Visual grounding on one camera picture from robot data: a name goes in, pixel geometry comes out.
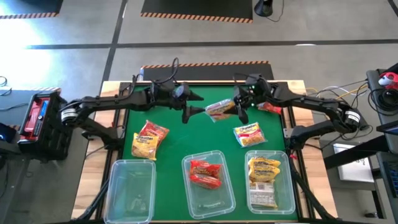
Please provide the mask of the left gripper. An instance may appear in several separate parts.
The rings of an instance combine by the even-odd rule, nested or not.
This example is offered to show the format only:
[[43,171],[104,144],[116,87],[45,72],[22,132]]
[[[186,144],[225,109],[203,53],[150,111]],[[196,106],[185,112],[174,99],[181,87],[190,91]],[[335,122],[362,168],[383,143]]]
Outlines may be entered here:
[[187,124],[191,116],[202,113],[204,108],[187,106],[186,101],[203,101],[204,98],[192,92],[188,83],[183,82],[178,87],[173,82],[153,83],[151,93],[155,106],[182,110],[182,123]]

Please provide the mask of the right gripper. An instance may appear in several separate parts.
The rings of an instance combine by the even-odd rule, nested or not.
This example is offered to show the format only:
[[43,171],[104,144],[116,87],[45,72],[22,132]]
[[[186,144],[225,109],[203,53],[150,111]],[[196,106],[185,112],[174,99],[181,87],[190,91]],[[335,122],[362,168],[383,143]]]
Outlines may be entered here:
[[245,107],[257,105],[259,103],[271,102],[273,100],[271,85],[261,74],[250,74],[247,76],[245,84],[247,86],[248,95],[246,96],[246,90],[239,86],[234,86],[233,100],[236,105],[239,120],[243,124],[248,124],[249,118],[246,113]]

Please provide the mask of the Maruchan beef ramen pack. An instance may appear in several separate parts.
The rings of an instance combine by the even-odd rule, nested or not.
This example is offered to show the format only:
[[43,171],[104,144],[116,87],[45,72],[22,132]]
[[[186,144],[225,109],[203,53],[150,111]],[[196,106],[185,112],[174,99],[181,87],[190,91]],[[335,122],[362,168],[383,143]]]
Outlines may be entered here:
[[225,113],[229,109],[234,108],[234,101],[231,99],[221,100],[217,103],[208,105],[205,108],[205,113],[210,117],[213,122],[221,121],[231,117],[231,114]]
[[233,133],[241,147],[249,147],[267,142],[258,122],[236,127],[233,129]]

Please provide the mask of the Maruchan creamy chicken ramen pack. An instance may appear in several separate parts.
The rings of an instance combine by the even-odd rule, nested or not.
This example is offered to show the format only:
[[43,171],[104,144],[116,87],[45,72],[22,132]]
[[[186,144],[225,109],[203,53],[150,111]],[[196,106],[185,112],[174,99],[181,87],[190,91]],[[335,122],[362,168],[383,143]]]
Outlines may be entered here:
[[249,178],[253,182],[270,182],[280,173],[280,169],[273,166],[253,167],[249,170]]
[[251,205],[277,208],[274,181],[250,183],[249,201]]
[[265,166],[279,167],[281,162],[274,159],[268,159],[265,157],[252,157],[248,161],[248,166],[250,168],[260,168]]
[[135,157],[141,157],[155,161],[158,142],[158,136],[143,136],[134,133],[131,153]]

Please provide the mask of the green table mat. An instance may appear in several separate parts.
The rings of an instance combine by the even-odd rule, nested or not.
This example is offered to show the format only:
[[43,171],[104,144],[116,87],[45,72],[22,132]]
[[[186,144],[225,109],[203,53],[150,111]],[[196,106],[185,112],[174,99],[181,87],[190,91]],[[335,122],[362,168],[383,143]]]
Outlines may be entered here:
[[[154,222],[203,222],[205,220],[284,222],[298,219],[296,209],[290,215],[254,214],[248,209],[246,201],[245,154],[254,150],[285,151],[279,115],[254,108],[248,110],[250,123],[258,122],[267,139],[267,142],[251,147],[241,147],[236,140],[233,129],[242,124],[235,116],[213,122],[208,115],[200,113],[190,118],[187,124],[183,124],[181,115],[179,111],[164,107],[156,107],[146,112],[129,112],[123,159],[133,158],[131,154],[133,135],[142,129],[147,120],[170,130],[156,153],[155,204],[152,218]],[[225,156],[236,208],[231,213],[196,220],[188,211],[182,159],[185,156],[208,151],[221,151]]]

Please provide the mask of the black hazard-striped floor mat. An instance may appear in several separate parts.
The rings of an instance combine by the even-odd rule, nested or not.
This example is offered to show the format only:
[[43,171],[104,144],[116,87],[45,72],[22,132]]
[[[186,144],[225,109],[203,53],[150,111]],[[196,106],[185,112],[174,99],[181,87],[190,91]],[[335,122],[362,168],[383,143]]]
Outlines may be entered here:
[[63,0],[0,0],[0,19],[36,19],[59,15]]
[[253,23],[252,0],[144,0],[140,16]]
[[[144,81],[165,80],[172,74],[172,66],[143,65],[140,73]],[[182,80],[233,80],[235,73],[252,75],[260,73],[266,80],[273,80],[274,75],[268,61],[181,63],[175,79]]]
[[59,87],[0,87],[0,123],[19,130],[31,98],[36,94],[61,92]]

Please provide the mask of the clear plastic bin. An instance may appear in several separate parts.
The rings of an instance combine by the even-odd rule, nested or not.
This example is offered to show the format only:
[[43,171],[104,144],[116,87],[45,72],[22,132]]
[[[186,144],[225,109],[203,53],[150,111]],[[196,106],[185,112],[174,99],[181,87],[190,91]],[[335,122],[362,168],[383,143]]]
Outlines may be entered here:
[[117,160],[109,177],[105,224],[149,224],[154,216],[155,184],[153,161]]
[[[251,205],[249,201],[249,184],[253,181],[249,178],[248,161],[252,157],[265,157],[268,159],[274,159],[281,162],[281,165],[277,167],[280,169],[280,173],[275,177],[274,188],[275,188],[275,199],[277,208],[263,207],[260,205]],[[295,211],[295,198],[292,179],[290,176],[289,159],[286,153],[282,151],[248,151],[245,154],[245,184],[246,184],[246,201],[248,209],[254,214],[261,215],[290,215]]]
[[[221,164],[217,189],[205,189],[190,181],[190,161],[201,160],[210,164]],[[231,213],[236,208],[233,186],[224,154],[221,151],[208,151],[185,156],[182,159],[183,181],[187,196],[187,205],[193,219],[205,219]]]

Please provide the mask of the black stand base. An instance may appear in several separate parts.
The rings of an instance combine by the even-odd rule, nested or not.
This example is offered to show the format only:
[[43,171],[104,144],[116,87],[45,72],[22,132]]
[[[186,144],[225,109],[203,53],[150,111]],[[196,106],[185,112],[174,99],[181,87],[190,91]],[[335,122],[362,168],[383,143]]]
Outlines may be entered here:
[[269,17],[273,14],[274,0],[258,0],[254,6],[254,12],[261,17]]

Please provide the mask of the white board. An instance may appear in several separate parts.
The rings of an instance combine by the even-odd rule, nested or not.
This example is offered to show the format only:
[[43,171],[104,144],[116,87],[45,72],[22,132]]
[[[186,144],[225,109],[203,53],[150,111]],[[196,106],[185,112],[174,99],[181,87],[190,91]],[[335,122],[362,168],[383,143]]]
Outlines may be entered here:
[[374,183],[368,158],[358,159],[349,164],[338,167],[340,180],[353,182]]

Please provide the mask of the black side desk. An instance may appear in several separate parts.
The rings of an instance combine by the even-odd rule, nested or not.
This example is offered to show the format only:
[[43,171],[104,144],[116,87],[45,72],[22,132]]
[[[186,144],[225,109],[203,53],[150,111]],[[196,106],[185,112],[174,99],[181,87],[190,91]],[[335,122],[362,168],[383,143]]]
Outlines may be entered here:
[[381,105],[378,102],[378,96],[382,93],[382,86],[380,86],[378,80],[382,74],[385,72],[386,68],[377,68],[375,70],[368,70],[366,72],[366,76],[368,79],[369,89],[371,90],[368,95],[368,103],[372,110],[378,116],[378,120],[381,124],[387,124],[393,121],[398,121],[398,110],[395,111],[386,111],[381,108]]

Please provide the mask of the black and red tool case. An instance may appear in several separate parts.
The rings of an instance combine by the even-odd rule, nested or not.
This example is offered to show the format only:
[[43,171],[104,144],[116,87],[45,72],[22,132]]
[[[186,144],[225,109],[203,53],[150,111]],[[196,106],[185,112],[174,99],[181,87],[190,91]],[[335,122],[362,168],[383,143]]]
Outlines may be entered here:
[[19,131],[22,153],[42,162],[67,158],[73,130],[62,124],[60,109],[65,104],[56,91],[32,96]]

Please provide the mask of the red and white device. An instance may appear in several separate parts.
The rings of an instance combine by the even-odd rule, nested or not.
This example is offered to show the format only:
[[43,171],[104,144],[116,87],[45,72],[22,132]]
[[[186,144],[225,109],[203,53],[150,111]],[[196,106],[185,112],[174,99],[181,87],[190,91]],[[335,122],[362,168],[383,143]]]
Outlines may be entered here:
[[398,74],[394,72],[384,72],[381,74],[378,84],[385,89],[398,90]]

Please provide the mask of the black keyboard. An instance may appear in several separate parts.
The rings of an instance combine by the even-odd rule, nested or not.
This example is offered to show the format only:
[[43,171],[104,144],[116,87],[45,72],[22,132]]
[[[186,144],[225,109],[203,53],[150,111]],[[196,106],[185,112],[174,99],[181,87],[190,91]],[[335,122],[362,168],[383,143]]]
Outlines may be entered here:
[[391,189],[392,196],[398,198],[398,163],[384,162],[384,169],[387,175],[387,182]]

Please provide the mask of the black device with blue light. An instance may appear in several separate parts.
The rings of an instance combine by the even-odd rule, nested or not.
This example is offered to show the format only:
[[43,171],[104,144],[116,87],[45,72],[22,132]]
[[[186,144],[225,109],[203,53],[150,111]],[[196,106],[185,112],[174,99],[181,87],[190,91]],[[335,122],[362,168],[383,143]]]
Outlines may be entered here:
[[15,141],[17,131],[0,123],[0,154],[18,154],[19,148]]

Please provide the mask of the black aluminium table frame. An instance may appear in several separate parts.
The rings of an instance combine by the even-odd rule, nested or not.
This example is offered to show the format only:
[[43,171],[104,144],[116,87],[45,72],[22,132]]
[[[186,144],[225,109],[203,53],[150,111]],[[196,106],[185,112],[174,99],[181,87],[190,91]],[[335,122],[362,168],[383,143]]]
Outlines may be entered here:
[[[232,85],[231,80],[186,80],[190,86],[195,85]],[[306,87],[303,80],[271,80],[271,83],[285,83],[289,89],[299,95],[306,93]],[[122,81],[105,81],[101,89],[101,96],[111,96],[115,95],[117,90],[121,87],[127,85],[127,82]],[[106,127],[111,124],[122,124],[127,121],[127,112],[125,110],[119,111],[105,111],[97,112],[95,114],[95,121]],[[293,125],[303,125],[309,126],[313,125],[313,115],[310,110],[293,107],[292,109],[284,109],[284,117],[282,121],[285,121],[291,128]],[[89,141],[86,155],[88,153],[94,152],[98,147],[101,146],[100,140]],[[318,139],[308,140],[308,144],[311,146],[305,146],[302,150],[300,156],[298,152],[295,152],[297,160],[294,162],[296,169],[300,173],[306,171],[308,187],[313,192],[314,196],[325,208],[325,210],[332,216],[337,217],[338,213],[336,210],[335,200],[333,199],[333,194],[330,187],[330,182],[327,177],[327,171],[323,161],[323,155],[321,150],[316,147],[320,146]],[[109,175],[108,170],[111,167],[111,163],[117,158],[121,157],[122,153],[119,151],[107,151],[105,149],[100,149],[95,153],[92,153],[87,159],[85,159],[83,164],[83,169],[80,176],[80,182],[78,185],[78,190],[76,193],[76,199],[73,206],[72,214],[70,220],[75,220],[81,216],[84,211],[88,208],[91,202],[94,201],[102,185],[104,185],[105,178]],[[305,168],[299,167],[299,158],[302,159],[302,165]],[[310,202],[307,203],[305,195],[302,189],[297,185],[299,189],[299,205],[302,206],[303,216],[305,218],[310,217],[310,209],[307,208]]]

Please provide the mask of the black desk frame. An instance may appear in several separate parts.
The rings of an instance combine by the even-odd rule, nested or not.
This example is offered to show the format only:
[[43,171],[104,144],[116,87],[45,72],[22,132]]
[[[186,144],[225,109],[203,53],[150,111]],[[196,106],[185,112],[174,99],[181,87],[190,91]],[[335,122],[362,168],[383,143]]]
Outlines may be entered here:
[[389,146],[385,136],[376,137],[350,149],[328,156],[324,159],[324,163],[326,170],[328,170],[373,156],[377,152],[389,152]]

